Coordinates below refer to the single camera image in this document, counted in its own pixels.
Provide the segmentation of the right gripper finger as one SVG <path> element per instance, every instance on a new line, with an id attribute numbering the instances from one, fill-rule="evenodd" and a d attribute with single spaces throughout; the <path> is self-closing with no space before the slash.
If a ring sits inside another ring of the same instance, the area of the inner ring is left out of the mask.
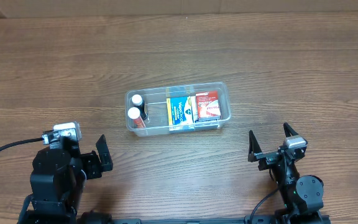
<path id="1" fill-rule="evenodd" d="M 298 133 L 288 123 L 283 124 L 283 129 L 287 138 L 298 135 Z"/>
<path id="2" fill-rule="evenodd" d="M 262 150 L 259 146 L 259 143 L 253 133 L 253 130 L 249 131 L 249 154 L 258 154 L 261 153 Z"/>

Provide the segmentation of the orange tube white cap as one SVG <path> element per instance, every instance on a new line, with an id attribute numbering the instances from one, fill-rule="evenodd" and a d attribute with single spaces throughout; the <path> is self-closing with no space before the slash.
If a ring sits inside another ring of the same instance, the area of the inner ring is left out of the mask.
<path id="1" fill-rule="evenodd" d="M 133 120 L 137 128 L 145 128 L 144 120 L 141 117 L 140 110 L 136 107 L 131 107 L 127 112 L 128 117 Z"/>

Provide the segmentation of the red white small box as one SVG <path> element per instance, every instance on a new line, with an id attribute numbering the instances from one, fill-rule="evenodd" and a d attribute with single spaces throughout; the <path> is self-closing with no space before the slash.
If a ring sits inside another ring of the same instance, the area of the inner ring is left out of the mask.
<path id="1" fill-rule="evenodd" d="M 198 92 L 195 96 L 198 121 L 211 121 L 221 118 L 219 96 L 216 90 Z"/>

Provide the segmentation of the black bottle white cap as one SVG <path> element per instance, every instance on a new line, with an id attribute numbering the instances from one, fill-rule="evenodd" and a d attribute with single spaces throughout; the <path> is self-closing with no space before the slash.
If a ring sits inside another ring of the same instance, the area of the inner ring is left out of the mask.
<path id="1" fill-rule="evenodd" d="M 148 119 L 147 107 L 143 97 L 140 95 L 134 95 L 132 96 L 131 101 L 132 104 L 139 109 L 141 118 L 143 120 Z"/>

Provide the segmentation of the white blue bandage box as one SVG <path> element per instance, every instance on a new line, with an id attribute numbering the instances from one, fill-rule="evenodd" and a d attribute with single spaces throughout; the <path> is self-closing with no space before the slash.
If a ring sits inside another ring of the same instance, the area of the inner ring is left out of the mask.
<path id="1" fill-rule="evenodd" d="M 191 96 L 191 108 L 192 108 L 192 115 L 193 115 L 193 122 L 198 122 L 198 106 L 196 102 L 196 96 Z"/>

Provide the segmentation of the blue yellow VapoDrops box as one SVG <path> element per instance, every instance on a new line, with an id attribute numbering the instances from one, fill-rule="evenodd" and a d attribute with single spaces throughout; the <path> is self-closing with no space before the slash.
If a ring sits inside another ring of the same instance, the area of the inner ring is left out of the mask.
<path id="1" fill-rule="evenodd" d="M 193 124 L 190 96 L 167 98 L 168 124 L 182 126 Z"/>

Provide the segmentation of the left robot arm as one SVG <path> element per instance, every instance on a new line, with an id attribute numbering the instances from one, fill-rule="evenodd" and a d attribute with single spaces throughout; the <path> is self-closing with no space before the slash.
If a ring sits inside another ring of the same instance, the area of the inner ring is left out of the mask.
<path id="1" fill-rule="evenodd" d="M 82 154 L 76 137 L 48 135 L 49 146 L 32 162 L 32 194 L 19 214 L 19 223 L 112 223 L 107 213 L 85 212 L 77 217 L 85 183 L 109 172 L 113 163 L 105 135 L 96 142 L 96 151 Z"/>

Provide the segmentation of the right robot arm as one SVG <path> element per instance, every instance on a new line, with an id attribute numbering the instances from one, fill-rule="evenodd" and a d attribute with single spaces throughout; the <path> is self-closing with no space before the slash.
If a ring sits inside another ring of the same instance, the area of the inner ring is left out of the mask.
<path id="1" fill-rule="evenodd" d="M 264 153 L 253 131 L 249 131 L 248 161 L 258 162 L 258 169 L 268 170 L 277 188 L 266 195 L 244 219 L 245 223 L 330 223 L 322 215 L 324 183 L 315 175 L 301 176 L 295 162 L 304 158 L 308 141 L 288 123 L 283 124 L 285 139 L 275 152 Z M 284 208 L 273 215 L 257 215 L 267 199 L 280 193 Z"/>

